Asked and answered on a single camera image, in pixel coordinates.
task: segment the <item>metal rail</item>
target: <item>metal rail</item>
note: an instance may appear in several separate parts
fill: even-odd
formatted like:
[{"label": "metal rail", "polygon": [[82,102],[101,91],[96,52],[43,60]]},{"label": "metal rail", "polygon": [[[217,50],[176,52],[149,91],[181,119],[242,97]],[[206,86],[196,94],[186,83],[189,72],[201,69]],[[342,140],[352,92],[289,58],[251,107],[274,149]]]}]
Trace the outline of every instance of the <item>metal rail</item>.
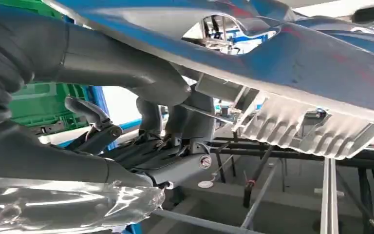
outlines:
[{"label": "metal rail", "polygon": [[253,220],[253,217],[256,213],[256,210],[259,207],[259,205],[260,205],[260,203],[263,199],[263,196],[266,193],[267,188],[270,185],[270,182],[272,182],[273,176],[275,175],[276,168],[277,168],[277,165],[278,165],[279,162],[280,162],[280,160],[277,159],[274,166],[270,170],[269,176],[267,177],[266,181],[264,182],[262,189],[260,190],[259,194],[257,195],[257,198],[256,198],[255,202],[253,203],[252,207],[250,208],[249,212],[246,215],[246,218],[243,221],[243,224],[241,225],[242,228],[248,228],[249,225],[251,224],[251,222]]},{"label": "metal rail", "polygon": [[157,210],[157,211],[154,212],[154,214],[165,217],[165,218],[170,218],[170,219],[174,219],[174,220],[177,220],[177,221],[190,223],[190,224],[193,224],[193,225],[197,225],[197,226],[204,227],[204,228],[209,228],[209,229],[224,232],[224,233],[230,233],[230,234],[262,234],[262,233],[251,231],[251,230],[248,230],[248,229],[245,229],[245,228],[230,226],[230,225],[227,225],[227,224],[217,223],[217,222],[213,222],[213,221],[210,221],[210,220],[197,218],[197,217],[192,217],[192,216],[189,216],[189,215],[179,214],[179,213],[171,212],[171,211]]}]

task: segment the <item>blue panel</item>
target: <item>blue panel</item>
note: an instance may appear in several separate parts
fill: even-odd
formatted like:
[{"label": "blue panel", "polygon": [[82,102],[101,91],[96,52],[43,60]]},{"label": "blue panel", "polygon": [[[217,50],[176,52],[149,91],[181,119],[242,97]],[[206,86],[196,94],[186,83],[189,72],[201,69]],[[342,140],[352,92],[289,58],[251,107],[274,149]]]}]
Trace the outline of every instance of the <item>blue panel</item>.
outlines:
[{"label": "blue panel", "polygon": [[73,142],[74,140],[69,140],[69,141],[65,141],[61,144],[59,144],[58,146],[61,147],[61,148],[65,148],[67,147],[69,144],[71,144],[71,142]]}]

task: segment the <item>green crate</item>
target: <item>green crate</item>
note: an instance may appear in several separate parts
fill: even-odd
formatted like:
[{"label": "green crate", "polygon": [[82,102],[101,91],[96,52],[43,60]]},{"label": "green crate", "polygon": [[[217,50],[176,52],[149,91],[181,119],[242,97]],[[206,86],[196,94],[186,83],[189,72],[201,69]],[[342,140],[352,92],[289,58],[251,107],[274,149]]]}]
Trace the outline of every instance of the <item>green crate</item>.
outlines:
[{"label": "green crate", "polygon": [[[43,16],[62,15],[40,0],[0,0],[0,4],[26,9]],[[12,94],[11,120],[29,127],[36,134],[52,134],[88,126],[84,117],[64,106],[67,95],[88,100],[84,86],[62,83],[31,83]]]},{"label": "green crate", "polygon": [[12,120],[28,127],[45,127],[62,123],[64,129],[50,129],[55,133],[87,126],[86,119],[70,112],[64,105],[65,97],[71,95],[88,100],[84,86],[63,83],[31,83],[12,94],[9,104]]},{"label": "green crate", "polygon": [[26,9],[43,16],[51,16],[57,19],[62,19],[62,15],[58,11],[52,9],[39,0],[0,0],[0,4]]}]

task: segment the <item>metal frame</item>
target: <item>metal frame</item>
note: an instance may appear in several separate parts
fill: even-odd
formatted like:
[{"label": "metal frame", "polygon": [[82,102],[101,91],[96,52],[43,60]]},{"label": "metal frame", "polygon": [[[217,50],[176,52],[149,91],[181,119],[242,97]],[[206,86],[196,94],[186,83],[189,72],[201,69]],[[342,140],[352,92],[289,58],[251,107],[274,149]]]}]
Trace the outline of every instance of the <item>metal frame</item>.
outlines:
[{"label": "metal frame", "polygon": [[[255,142],[249,139],[240,139],[237,137],[237,134],[234,134],[233,138],[230,137],[217,137],[215,140],[228,140],[228,142],[211,142],[209,143],[212,147],[217,147],[217,149],[212,149],[211,151],[216,154],[219,166],[221,164],[220,154],[231,154],[231,155],[243,155],[243,156],[262,156],[263,153],[266,153],[267,147],[264,145],[252,145],[249,144],[251,142]],[[267,191],[270,182],[274,176],[276,171],[277,165],[281,162],[282,166],[282,179],[286,175],[286,166],[284,160],[287,158],[297,158],[297,159],[306,159],[306,160],[323,160],[324,167],[323,167],[323,192],[322,192],[322,214],[321,214],[321,225],[320,225],[320,233],[321,234],[338,234],[339,233],[339,226],[338,226],[338,215],[337,215],[337,176],[341,182],[341,184],[345,187],[347,193],[353,197],[356,205],[359,209],[363,212],[365,217],[369,218],[369,223],[374,226],[374,220],[372,214],[370,214],[366,207],[360,202],[353,194],[352,190],[349,188],[349,185],[343,180],[340,174],[336,170],[336,164],[342,166],[351,166],[351,167],[362,167],[366,168],[374,168],[374,152],[368,154],[364,152],[362,154],[358,154],[359,159],[350,159],[348,161],[336,161],[335,159],[330,159],[326,157],[315,157],[309,155],[303,155],[300,153],[286,151],[286,150],[279,150],[275,149],[273,151],[272,157],[276,157],[276,161],[271,168],[269,175],[266,181],[263,184],[261,191],[259,192],[255,202],[252,204],[249,212],[247,213],[245,220],[243,221],[241,227],[234,227],[226,224],[216,223],[209,220],[204,220],[192,216],[188,216],[185,214],[179,214],[170,211],[156,211],[155,214],[175,219],[182,222],[187,222],[193,225],[198,225],[205,228],[210,228],[217,231],[222,231],[226,233],[234,233],[234,234],[242,234],[242,233],[249,233],[249,234],[259,234],[259,232],[253,231],[253,217],[257,211],[259,204],[262,201],[262,198]],[[221,169],[221,181],[225,183],[225,176],[224,171]]]}]

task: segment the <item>factory floor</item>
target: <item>factory floor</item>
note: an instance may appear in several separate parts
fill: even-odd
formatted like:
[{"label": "factory floor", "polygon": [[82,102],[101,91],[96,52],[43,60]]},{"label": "factory floor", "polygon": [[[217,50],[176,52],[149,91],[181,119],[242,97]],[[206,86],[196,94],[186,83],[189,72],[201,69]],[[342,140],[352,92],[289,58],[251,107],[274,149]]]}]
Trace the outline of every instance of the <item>factory floor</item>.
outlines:
[{"label": "factory floor", "polygon": [[[216,137],[232,137],[230,126],[227,125],[219,129],[216,132]],[[222,161],[229,156],[221,155]],[[218,169],[216,157],[212,154],[212,167],[181,186],[181,191],[185,195],[184,200],[177,201],[180,196],[175,199],[173,197],[175,191],[168,191],[164,208],[224,224],[240,226],[248,211],[242,206],[245,178],[252,176],[260,158],[255,156],[234,156],[234,158],[236,177],[233,177],[231,163],[228,162],[224,166],[226,184],[218,180],[212,188],[199,188],[197,184],[200,181],[211,180],[211,174]],[[276,158],[269,159],[268,163],[274,162],[277,162]],[[321,194],[318,191],[322,188],[323,163],[298,159],[288,159],[286,163],[287,173],[282,170],[281,163],[276,169],[268,192],[263,197],[254,217],[254,230],[264,234],[318,234],[321,209]],[[339,167],[338,169],[359,197],[357,169],[347,167]],[[269,166],[263,170],[259,183],[256,183],[252,192],[253,199],[259,193],[269,170]],[[368,179],[374,200],[374,183],[370,171],[368,171]],[[339,185],[337,190],[343,192],[338,198],[339,233],[362,233],[360,211]],[[156,215],[152,215],[141,224],[143,232],[147,234],[221,233]]]}]

